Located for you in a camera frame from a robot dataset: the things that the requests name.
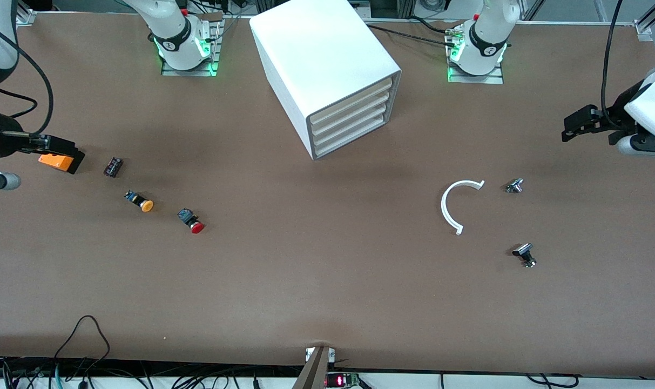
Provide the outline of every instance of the black cable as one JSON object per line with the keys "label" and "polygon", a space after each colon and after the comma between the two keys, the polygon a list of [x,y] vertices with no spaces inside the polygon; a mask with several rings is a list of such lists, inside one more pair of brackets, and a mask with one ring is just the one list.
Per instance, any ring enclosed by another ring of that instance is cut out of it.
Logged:
{"label": "black cable", "polygon": [[109,344],[109,340],[107,340],[107,337],[104,336],[104,333],[102,332],[101,327],[99,327],[99,322],[97,321],[97,319],[94,318],[93,315],[84,315],[83,317],[79,318],[78,322],[75,323],[75,327],[73,328],[73,332],[70,333],[70,335],[68,336],[68,339],[66,339],[66,341],[63,342],[63,345],[61,345],[61,347],[59,347],[58,350],[56,350],[56,353],[54,353],[54,355],[53,355],[53,359],[56,360],[56,358],[58,358],[58,353],[60,353],[61,350],[63,350],[63,348],[68,344],[68,342],[70,342],[70,340],[73,338],[73,335],[75,335],[75,331],[78,330],[78,326],[80,326],[80,322],[82,322],[83,319],[85,319],[85,318],[89,318],[94,322],[94,325],[97,327],[97,332],[99,333],[102,340],[104,340],[104,344],[107,345],[107,352],[105,352],[104,355],[100,359],[95,360],[95,362],[92,362],[92,364],[90,366],[88,366],[87,369],[85,369],[85,372],[83,373],[83,381],[85,381],[85,377],[87,375],[87,372],[90,371],[90,369],[95,364],[97,364],[98,362],[101,362],[101,360],[105,359],[107,357],[107,355],[109,355],[109,352],[111,351],[111,345]]}
{"label": "black cable", "polygon": [[90,383],[90,387],[91,387],[92,389],[94,389],[94,384],[93,384],[93,382],[92,382],[92,377],[91,377],[89,374],[87,374],[87,382],[89,382],[89,383]]}
{"label": "black cable", "polygon": [[6,389],[13,389],[13,386],[11,386],[11,379],[10,379],[10,367],[6,363],[6,361],[3,361],[3,365],[1,366],[1,375],[3,376],[3,382],[6,385]]}
{"label": "black cable", "polygon": [[27,54],[23,49],[21,49],[21,47],[18,46],[18,44],[11,41],[6,35],[3,35],[1,32],[0,32],[0,38],[3,39],[4,42],[9,44],[13,49],[16,49],[16,51],[18,51],[19,54],[23,55],[24,59],[26,59],[27,62],[29,62],[33,66],[33,68],[37,71],[37,73],[39,73],[39,76],[41,76],[44,81],[44,86],[46,86],[46,94],[49,95],[49,106],[48,108],[46,108],[46,118],[44,118],[44,123],[42,124],[42,126],[39,127],[39,130],[33,132],[33,135],[42,133],[42,131],[46,129],[46,126],[49,125],[49,121],[51,120],[51,114],[53,114],[53,89],[51,89],[51,83],[49,83],[48,77],[46,76],[46,74],[44,74],[44,71],[42,70],[42,68],[39,67],[37,62],[34,62],[34,59],[32,59],[32,57],[30,57],[29,54]]}
{"label": "black cable", "polygon": [[455,46],[452,42],[436,41],[435,39],[428,39],[428,38],[424,38],[424,37],[417,37],[416,35],[410,35],[410,34],[407,34],[407,33],[404,33],[404,32],[399,32],[399,31],[390,30],[390,29],[384,29],[383,27],[378,27],[377,25],[372,25],[372,24],[367,24],[367,25],[368,25],[371,29],[381,30],[381,31],[384,31],[384,32],[391,32],[392,34],[401,35],[401,36],[403,36],[403,37],[407,37],[407,38],[411,38],[411,39],[418,39],[418,40],[420,40],[420,41],[431,42],[431,43],[434,43],[434,44],[441,44],[441,45],[443,45],[443,46],[448,46],[448,47],[454,47],[454,46]]}
{"label": "black cable", "polygon": [[409,19],[418,20],[419,22],[421,22],[421,24],[425,25],[426,28],[428,28],[428,29],[430,29],[430,30],[433,30],[433,31],[435,31],[435,32],[440,32],[441,34],[445,34],[445,33],[447,33],[447,30],[436,29],[436,28],[433,27],[431,24],[429,24],[428,22],[426,22],[426,20],[423,19],[422,17],[417,17],[416,15],[411,15],[411,16],[409,17]]}
{"label": "black cable", "polygon": [[[150,389],[149,387],[147,387],[147,385],[145,385],[144,382],[140,381],[140,378],[139,378],[139,377],[135,377],[134,374],[131,374],[130,372],[127,372],[126,370],[122,370],[122,369],[101,369],[101,370],[103,370],[103,371],[105,371],[105,372],[109,372],[110,374],[112,374],[112,375],[114,375],[114,376],[116,376],[116,377],[135,378],[135,380],[137,380],[137,382],[140,382],[140,384],[141,384],[145,389]],[[115,374],[114,372],[124,372],[124,373],[127,374],[127,375]]]}
{"label": "black cable", "polygon": [[174,371],[174,370],[178,370],[178,369],[180,369],[180,368],[182,368],[182,367],[192,366],[192,365],[204,365],[204,364],[196,363],[196,364],[186,364],[186,365],[181,365],[181,366],[174,367],[174,368],[172,368],[172,369],[166,369],[166,370],[164,370],[164,371],[162,371],[162,372],[153,373],[153,374],[151,374],[151,376],[152,376],[152,377],[155,377],[155,376],[158,376],[158,375],[162,375],[162,374],[164,374],[164,373],[168,373],[168,372],[172,372],[172,371]]}
{"label": "black cable", "polygon": [[238,15],[236,15],[236,17],[234,17],[233,20],[231,20],[231,23],[229,24],[229,27],[225,27],[225,28],[224,28],[224,31],[222,31],[221,34],[219,34],[219,37],[216,37],[216,38],[213,38],[213,39],[209,39],[209,42],[214,42],[214,41],[216,41],[216,40],[219,40],[221,37],[223,37],[224,34],[226,34],[226,32],[229,31],[229,30],[231,29],[231,27],[233,27],[233,25],[236,24],[236,22],[238,22],[239,19],[241,19],[241,15],[243,15],[243,12],[244,12],[244,10],[243,10],[243,8],[241,8],[241,10],[239,11]]}
{"label": "black cable", "polygon": [[44,365],[46,365],[46,363],[42,364],[40,367],[37,367],[35,369],[35,372],[34,372],[34,375],[32,376],[32,379],[28,378],[29,382],[27,384],[26,389],[34,389],[34,380],[37,379],[37,377],[39,377],[40,374],[42,374],[42,368],[44,367]]}
{"label": "black cable", "polygon": [[[200,370],[204,370],[207,367],[209,367],[209,366],[202,365],[200,367],[197,367],[196,369],[193,369],[193,370],[189,371],[187,374],[191,374],[192,372],[199,372]],[[196,380],[197,377],[199,377],[199,374],[196,374],[196,375],[186,379],[186,381],[182,382],[182,384],[180,386],[177,386],[179,384],[179,381],[186,378],[185,376],[181,376],[176,381],[174,381],[174,384],[171,386],[171,389],[183,389],[184,387],[189,386],[189,384],[191,384],[191,382]]]}
{"label": "black cable", "polygon": [[78,372],[80,371],[80,368],[83,367],[83,364],[85,363],[86,360],[87,360],[87,357],[83,357],[83,358],[80,360],[80,364],[78,365],[78,367],[76,367],[75,371],[73,371],[73,375],[71,375],[71,376],[67,376],[67,377],[65,378],[65,381],[66,381],[66,382],[70,382],[71,379],[75,378],[75,377],[78,375]]}
{"label": "black cable", "polygon": [[[220,376],[216,376],[216,378],[214,378],[214,381],[212,382],[212,388],[211,389],[214,389],[214,386],[217,384],[217,379],[219,379],[219,377]],[[222,389],[226,389],[226,387],[229,386],[229,377],[224,376],[224,378],[226,378],[226,384],[224,384],[224,387],[222,387]]]}
{"label": "black cable", "polygon": [[526,378],[530,379],[531,382],[533,382],[534,384],[545,385],[545,386],[548,387],[548,389],[552,389],[552,387],[564,387],[565,389],[572,389],[572,387],[576,387],[577,385],[579,385],[579,377],[577,377],[577,376],[573,376],[574,379],[575,379],[574,384],[562,385],[562,384],[555,384],[555,382],[550,382],[545,377],[545,374],[540,373],[539,375],[541,376],[542,379],[544,379],[543,381],[533,379],[533,377],[531,375],[529,375],[529,374],[526,375]]}
{"label": "black cable", "polygon": [[150,379],[150,375],[147,374],[147,369],[145,369],[145,364],[143,364],[142,360],[140,361],[140,367],[143,368],[143,373],[145,374],[145,377],[147,377],[147,382],[150,383],[150,389],[154,389],[154,385],[152,384],[152,380]]}
{"label": "black cable", "polygon": [[601,110],[603,111],[603,116],[606,120],[611,123],[612,126],[616,129],[621,129],[608,114],[608,108],[606,107],[606,80],[608,79],[608,61],[611,56],[611,42],[613,41],[613,30],[616,28],[616,21],[618,20],[618,14],[620,13],[620,6],[623,5],[623,0],[618,0],[616,4],[616,10],[613,12],[613,20],[611,20],[611,27],[608,30],[608,41],[606,42],[606,52],[603,55],[603,78],[601,80]]}
{"label": "black cable", "polygon": [[215,6],[213,6],[213,5],[206,5],[206,4],[203,4],[203,3],[201,3],[201,2],[197,2],[196,0],[190,0],[190,2],[193,3],[193,4],[195,4],[195,5],[197,5],[198,7],[209,8],[209,9],[211,9],[211,10],[219,10],[219,11],[221,11],[221,12],[228,12],[229,14],[234,15],[233,12],[231,12],[230,10],[225,10],[225,9],[223,9],[223,8],[220,8],[220,7],[215,7]]}
{"label": "black cable", "polygon": [[34,111],[34,109],[37,107],[37,101],[35,99],[33,99],[33,98],[29,98],[27,96],[23,96],[23,95],[19,95],[17,93],[9,92],[9,91],[6,91],[5,89],[1,89],[1,88],[0,88],[0,93],[3,93],[6,96],[11,96],[11,97],[14,97],[14,98],[23,99],[25,101],[29,101],[29,102],[32,103],[32,106],[30,108],[25,109],[22,112],[12,114],[11,118],[19,118],[20,116],[22,116],[22,115],[24,115],[26,113],[31,113],[31,111]]}
{"label": "black cable", "polygon": [[51,389],[51,375],[53,375],[53,369],[49,367],[49,389]]}
{"label": "black cable", "polygon": [[[258,367],[260,367],[260,366],[251,365],[251,366],[241,366],[241,367],[230,367],[229,369],[217,370],[217,371],[214,371],[214,372],[208,372],[207,374],[198,373],[195,376],[186,379],[186,381],[183,381],[181,384],[179,384],[179,382],[182,379],[184,379],[185,377],[179,377],[179,379],[177,379],[174,382],[174,384],[172,386],[172,389],[194,389],[194,387],[196,387],[198,384],[200,384],[200,382],[202,382],[204,379],[207,379],[209,377],[214,377],[214,376],[226,377],[227,373],[239,372],[239,371],[243,371],[243,370],[254,370],[254,369],[258,369]],[[226,389],[226,387],[229,384],[228,377],[226,377],[226,379],[227,379],[227,381],[226,381],[226,384],[224,385],[224,389]]]}

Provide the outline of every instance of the white c-shaped part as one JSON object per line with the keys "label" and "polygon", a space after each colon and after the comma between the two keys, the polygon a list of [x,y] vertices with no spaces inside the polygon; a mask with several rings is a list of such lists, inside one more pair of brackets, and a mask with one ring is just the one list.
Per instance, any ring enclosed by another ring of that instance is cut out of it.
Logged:
{"label": "white c-shaped part", "polygon": [[473,180],[460,180],[460,182],[455,182],[454,184],[451,184],[450,187],[445,191],[443,194],[443,199],[440,201],[440,209],[443,210],[443,216],[445,217],[445,220],[450,223],[450,226],[455,227],[456,229],[456,234],[461,234],[461,231],[464,229],[464,226],[461,224],[457,223],[452,216],[450,216],[450,212],[448,212],[448,193],[450,193],[450,190],[453,189],[454,187],[458,186],[470,186],[473,187],[475,190],[481,189],[481,186],[485,184],[485,181],[482,180],[481,182],[473,182]]}

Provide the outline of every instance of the brown table surface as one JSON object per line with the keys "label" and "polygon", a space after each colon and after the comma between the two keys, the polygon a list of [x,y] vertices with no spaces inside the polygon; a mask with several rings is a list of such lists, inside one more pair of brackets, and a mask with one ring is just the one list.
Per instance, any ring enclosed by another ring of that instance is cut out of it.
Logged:
{"label": "brown table surface", "polygon": [[[87,157],[74,176],[0,159],[23,178],[0,191],[0,354],[51,356],[90,313],[120,359],[300,364],[323,342],[351,367],[655,375],[655,158],[560,141],[598,104],[606,33],[518,25],[505,84],[486,86],[449,84],[439,46],[378,31],[402,68],[391,121],[312,162],[247,20],[197,78],[159,76],[137,16],[40,15],[19,41],[56,94],[46,133]],[[654,65],[618,28],[609,101]],[[45,95],[24,62],[3,86]],[[503,192],[516,177],[524,192]],[[456,236],[440,197],[462,179],[486,184],[451,193]],[[524,242],[534,269],[510,254]],[[85,323],[62,355],[101,353]]]}

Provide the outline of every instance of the power cord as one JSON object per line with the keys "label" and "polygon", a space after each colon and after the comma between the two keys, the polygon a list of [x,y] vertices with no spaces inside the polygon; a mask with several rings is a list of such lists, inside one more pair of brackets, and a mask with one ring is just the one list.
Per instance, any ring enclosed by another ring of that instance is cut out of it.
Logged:
{"label": "power cord", "polygon": [[526,378],[530,379],[531,382],[533,382],[534,384],[545,385],[545,386],[548,387],[548,389],[552,389],[552,387],[564,387],[565,389],[571,389],[572,387],[576,387],[577,385],[579,385],[579,377],[577,377],[576,375],[573,376],[574,379],[575,379],[574,384],[570,384],[570,385],[555,384],[555,382],[550,382],[545,377],[545,374],[542,374],[542,373],[539,373],[539,376],[541,376],[541,378],[544,379],[544,380],[539,381],[537,379],[534,379],[530,374],[527,374]]}
{"label": "power cord", "polygon": [[29,54],[27,54],[23,49],[21,49],[21,47],[18,46],[16,42],[11,41],[9,37],[3,35],[1,32],[0,32],[0,38],[4,42],[9,44],[10,47],[16,49],[16,51],[18,51],[19,54],[23,55],[24,59],[26,59],[27,62],[29,62],[32,65],[32,67],[37,71],[37,73],[39,73],[39,76],[41,76],[42,80],[44,81],[44,86],[46,86],[46,94],[49,95],[49,106],[46,109],[46,118],[44,118],[44,123],[42,124],[42,126],[39,127],[39,130],[34,131],[32,133],[32,135],[38,135],[39,133],[42,133],[42,131],[44,131],[46,127],[49,125],[49,121],[51,120],[51,114],[53,113],[53,89],[51,89],[51,83],[49,82],[48,77],[46,76],[42,68],[39,67],[37,62],[34,62],[34,59],[32,59],[32,57],[30,57]]}
{"label": "power cord", "polygon": [[421,24],[425,25],[426,28],[429,29],[429,30],[433,30],[433,31],[435,31],[435,32],[440,32],[441,34],[447,34],[447,32],[448,32],[447,30],[436,29],[436,28],[433,27],[431,24],[429,24],[428,22],[426,22],[426,20],[423,19],[422,17],[417,17],[416,15],[411,15],[411,16],[409,17],[409,19],[418,20],[419,22],[421,22]]}
{"label": "power cord", "polygon": [[623,5],[623,0],[618,0],[616,4],[616,10],[613,12],[613,20],[611,20],[611,27],[608,30],[608,41],[606,42],[606,51],[603,55],[603,77],[601,79],[601,111],[603,116],[608,120],[608,123],[611,123],[612,126],[616,129],[621,129],[621,126],[617,125],[608,114],[608,108],[606,107],[606,80],[608,79],[608,61],[611,56],[611,42],[613,41],[613,30],[616,28],[616,21],[618,20],[618,14],[620,13],[620,6]]}
{"label": "power cord", "polygon": [[[87,374],[90,371],[90,369],[92,367],[94,367],[95,364],[98,364],[98,362],[101,362],[101,360],[105,359],[107,357],[107,355],[109,355],[109,352],[111,352],[111,345],[109,344],[109,340],[107,340],[107,338],[104,336],[104,333],[102,332],[101,327],[99,327],[99,322],[97,321],[97,319],[94,318],[93,315],[84,315],[83,317],[79,318],[78,322],[75,324],[75,327],[73,328],[73,332],[71,332],[70,335],[68,336],[68,339],[66,339],[66,341],[63,342],[63,345],[61,345],[61,347],[59,347],[58,350],[56,350],[56,353],[53,354],[53,359],[56,360],[58,358],[58,354],[61,352],[61,350],[63,350],[63,348],[68,344],[68,342],[70,342],[70,340],[73,338],[73,335],[75,335],[75,331],[78,330],[78,326],[80,326],[80,323],[85,318],[88,318],[88,319],[90,319],[90,320],[92,320],[94,322],[94,325],[97,327],[97,332],[99,333],[102,340],[104,340],[104,344],[107,346],[107,351],[104,353],[104,355],[100,359],[95,360],[95,362],[92,362],[92,364],[90,364],[90,366],[88,366],[87,369],[85,369],[85,372],[83,373],[83,382],[85,381],[85,377],[87,377]],[[78,367],[78,369],[76,369],[76,374],[78,374],[78,370],[80,370],[80,366]]]}
{"label": "power cord", "polygon": [[395,30],[385,29],[384,27],[379,27],[377,25],[372,25],[372,24],[367,24],[367,25],[368,25],[368,27],[370,27],[371,29],[374,29],[374,30],[381,30],[381,31],[384,31],[384,32],[390,32],[391,34],[401,35],[403,37],[407,37],[407,38],[410,38],[410,39],[416,39],[416,40],[424,41],[424,42],[431,42],[431,43],[434,43],[434,44],[441,44],[443,46],[448,46],[448,47],[454,47],[455,46],[452,42],[436,41],[435,39],[428,39],[428,38],[424,38],[424,37],[418,37],[416,35],[407,34],[405,32],[399,32],[399,31],[395,31]]}
{"label": "power cord", "polygon": [[[140,377],[136,377],[134,374],[130,374],[129,372],[127,372],[127,371],[125,371],[125,370],[122,370],[122,369],[113,369],[113,368],[111,368],[111,369],[100,369],[100,370],[101,370],[101,371],[104,371],[104,372],[107,372],[107,373],[109,373],[109,374],[111,374],[111,375],[113,375],[113,376],[116,376],[116,377],[134,378],[135,380],[137,380],[137,382],[139,382],[139,383],[144,387],[144,389],[153,389],[153,387],[152,387],[152,382],[151,382],[151,381],[150,381],[150,387],[148,387],[147,385],[145,385],[144,382],[142,382],[142,380],[140,380]],[[116,374],[115,372],[122,372],[122,373],[124,373],[125,375],[123,375],[123,374]]]}
{"label": "power cord", "polygon": [[230,15],[234,15],[233,12],[231,12],[230,10],[225,10],[225,9],[223,9],[223,8],[216,7],[216,6],[214,6],[214,5],[203,4],[203,3],[201,3],[201,2],[197,2],[196,0],[189,0],[189,2],[191,2],[191,3],[195,4],[195,5],[197,5],[198,8],[200,8],[200,10],[203,11],[203,12],[204,12],[203,8],[208,8],[208,9],[211,9],[211,10],[219,10],[219,11],[221,11],[221,12],[226,12],[226,13],[228,13],[228,14],[230,14]]}
{"label": "power cord", "polygon": [[154,385],[152,384],[152,379],[150,379],[150,375],[147,374],[147,369],[145,369],[145,364],[143,364],[142,360],[140,361],[140,366],[143,368],[143,373],[145,374],[145,377],[147,377],[147,382],[150,384],[150,389],[154,389]]}
{"label": "power cord", "polygon": [[25,109],[24,111],[21,111],[19,113],[12,114],[11,118],[19,118],[19,117],[21,117],[22,115],[24,115],[26,113],[31,113],[31,111],[34,111],[34,109],[37,107],[37,101],[35,99],[33,99],[33,98],[29,98],[29,97],[23,96],[21,94],[9,92],[9,91],[6,91],[5,89],[1,89],[1,88],[0,88],[0,93],[3,93],[6,96],[11,96],[11,97],[14,97],[14,98],[23,99],[25,101],[29,101],[29,102],[32,103],[32,106],[30,108]]}
{"label": "power cord", "polygon": [[219,40],[221,37],[223,37],[224,34],[226,34],[226,32],[229,31],[229,30],[231,29],[231,27],[233,27],[233,25],[234,25],[236,22],[238,22],[238,20],[241,18],[241,15],[243,15],[243,13],[244,13],[244,10],[241,9],[241,10],[239,11],[238,15],[236,15],[236,17],[234,17],[234,20],[231,20],[231,23],[229,24],[229,27],[225,27],[225,28],[224,28],[224,31],[222,31],[221,34],[219,34],[219,37],[216,37],[216,38],[211,39],[210,42],[214,42],[214,41],[216,41],[216,40]]}

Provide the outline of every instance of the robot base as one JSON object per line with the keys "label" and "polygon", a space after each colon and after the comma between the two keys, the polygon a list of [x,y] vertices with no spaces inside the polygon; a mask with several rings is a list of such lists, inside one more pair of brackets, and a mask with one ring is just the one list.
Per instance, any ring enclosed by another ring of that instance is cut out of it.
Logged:
{"label": "robot base", "polygon": [[205,38],[213,39],[212,42],[208,44],[201,45],[202,51],[209,51],[210,55],[204,59],[203,62],[193,69],[186,71],[180,71],[172,68],[167,64],[163,59],[161,61],[161,74],[162,76],[187,76],[187,77],[214,77],[217,75],[217,67],[219,66],[219,54],[221,53],[221,41],[223,37],[220,35],[224,32],[224,22],[225,20],[219,20],[218,22],[208,22],[203,21],[203,23],[209,23],[209,35]]}
{"label": "robot base", "polygon": [[[460,24],[455,27],[455,30],[464,31],[465,25]],[[460,36],[445,36],[445,42],[455,44],[455,47],[445,47],[445,54],[448,61],[448,82],[465,82],[467,84],[503,84],[502,76],[502,54],[500,61],[495,64],[495,68],[488,74],[482,76],[475,76],[473,74],[463,71],[458,64],[454,61],[455,57],[459,57],[461,50],[467,42],[464,42],[463,37]]]}

